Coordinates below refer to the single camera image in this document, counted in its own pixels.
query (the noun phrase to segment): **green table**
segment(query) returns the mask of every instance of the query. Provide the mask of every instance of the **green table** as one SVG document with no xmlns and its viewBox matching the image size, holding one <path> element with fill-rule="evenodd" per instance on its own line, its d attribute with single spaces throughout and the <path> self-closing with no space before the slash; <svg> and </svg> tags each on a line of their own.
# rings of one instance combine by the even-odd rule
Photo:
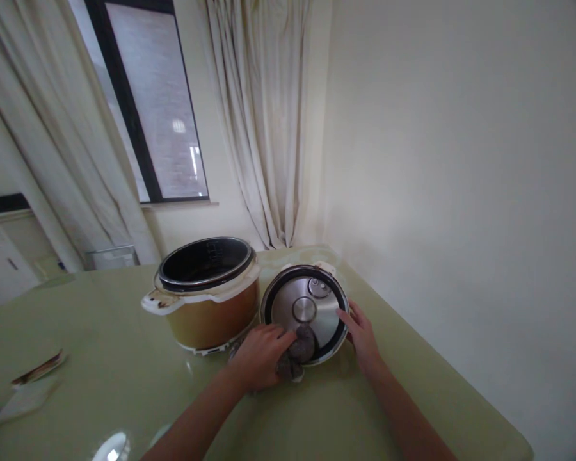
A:
<svg viewBox="0 0 576 461">
<path fill-rule="evenodd" d="M 328 247 L 259 253 L 261 289 L 287 263 L 327 261 L 371 319 L 380 352 L 459 460 L 531 460 L 533 452 L 348 264 Z M 117 430 L 139 459 L 227 360 L 194 357 L 141 297 L 156 268 L 63 276 L 0 307 L 0 405 L 25 360 L 63 347 L 60 385 L 36 412 L 0 426 L 0 460 L 89 460 Z M 286 383 L 246 397 L 224 424 L 208 459 L 401 459 L 352 347 Z"/>
</svg>

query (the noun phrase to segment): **person's left hand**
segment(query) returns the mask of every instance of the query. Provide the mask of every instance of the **person's left hand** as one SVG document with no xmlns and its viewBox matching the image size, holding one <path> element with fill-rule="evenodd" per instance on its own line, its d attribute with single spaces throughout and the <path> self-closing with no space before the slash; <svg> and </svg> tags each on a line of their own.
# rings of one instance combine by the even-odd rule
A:
<svg viewBox="0 0 576 461">
<path fill-rule="evenodd" d="M 226 366 L 244 392 L 261 391 L 279 383 L 275 373 L 281 355 L 296 339 L 293 331 L 279 325 L 258 325 L 252 329 Z"/>
</svg>

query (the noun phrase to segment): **window glass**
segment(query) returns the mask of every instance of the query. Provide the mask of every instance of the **window glass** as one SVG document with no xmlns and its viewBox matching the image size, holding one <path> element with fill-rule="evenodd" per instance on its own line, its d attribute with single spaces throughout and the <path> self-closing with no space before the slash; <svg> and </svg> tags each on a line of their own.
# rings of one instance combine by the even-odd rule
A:
<svg viewBox="0 0 576 461">
<path fill-rule="evenodd" d="M 207 196 L 174 17 L 106 6 L 163 197 Z"/>
</svg>

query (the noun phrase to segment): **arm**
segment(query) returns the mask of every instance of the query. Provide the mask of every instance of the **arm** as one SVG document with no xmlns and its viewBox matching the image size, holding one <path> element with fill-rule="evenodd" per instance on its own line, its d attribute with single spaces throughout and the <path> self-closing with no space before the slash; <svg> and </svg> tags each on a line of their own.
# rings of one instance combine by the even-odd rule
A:
<svg viewBox="0 0 576 461">
<path fill-rule="evenodd" d="M 296 339 L 278 325 L 259 325 L 248 333 L 235 357 L 174 422 L 141 461 L 201 460 L 222 424 L 250 391 L 279 383 L 275 366 Z"/>
<path fill-rule="evenodd" d="M 337 315 L 348 326 L 348 339 L 354 345 L 358 365 L 371 384 L 405 459 L 456 461 L 380 357 L 369 319 L 354 301 L 350 301 L 350 307 L 351 315 L 340 309 Z"/>
</svg>

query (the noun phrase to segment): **window frame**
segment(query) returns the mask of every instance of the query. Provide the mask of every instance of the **window frame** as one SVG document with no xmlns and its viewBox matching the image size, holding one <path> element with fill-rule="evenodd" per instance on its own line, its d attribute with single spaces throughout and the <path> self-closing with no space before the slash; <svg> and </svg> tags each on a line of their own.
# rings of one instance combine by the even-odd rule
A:
<svg viewBox="0 0 576 461">
<path fill-rule="evenodd" d="M 119 4 L 123 6 L 130 6 L 131 8 L 139 8 L 141 10 L 148 10 L 156 13 L 170 14 L 175 21 L 175 29 L 177 30 L 177 40 L 179 41 L 179 51 L 181 52 L 181 62 L 184 67 L 184 75 L 186 77 L 186 86 L 190 98 L 190 110 L 194 118 L 194 128 L 196 131 L 196 138 L 198 140 L 198 148 L 200 152 L 200 138 L 198 137 L 198 128 L 196 126 L 196 116 L 194 114 L 194 107 L 192 107 L 192 97 L 190 93 L 190 85 L 188 81 L 188 73 L 186 72 L 186 64 L 184 63 L 184 53 L 181 46 L 181 37 L 179 35 L 179 27 L 177 25 L 177 18 L 175 17 L 175 7 L 172 0 L 84 0 L 85 5 L 90 15 L 90 20 L 94 28 L 94 33 L 100 46 L 102 58 L 104 59 L 111 84 L 115 91 L 117 103 L 122 112 L 128 135 L 132 142 L 134 155 L 136 156 L 137 163 L 143 176 L 143 182 L 147 189 L 149 202 L 141 202 L 144 204 L 150 203 L 167 203 L 167 202 L 199 202 L 209 201 L 209 185 L 207 184 L 207 176 L 205 175 L 205 165 L 201 154 L 201 164 L 203 166 L 203 174 L 205 175 L 205 185 L 207 187 L 207 194 L 194 197 L 163 197 L 158 183 L 154 163 L 149 153 L 149 147 L 143 132 L 143 125 L 139 118 L 139 113 L 136 108 L 134 96 L 130 87 L 130 82 L 126 74 L 122 55 L 120 54 L 117 40 L 109 18 L 106 4 Z"/>
</svg>

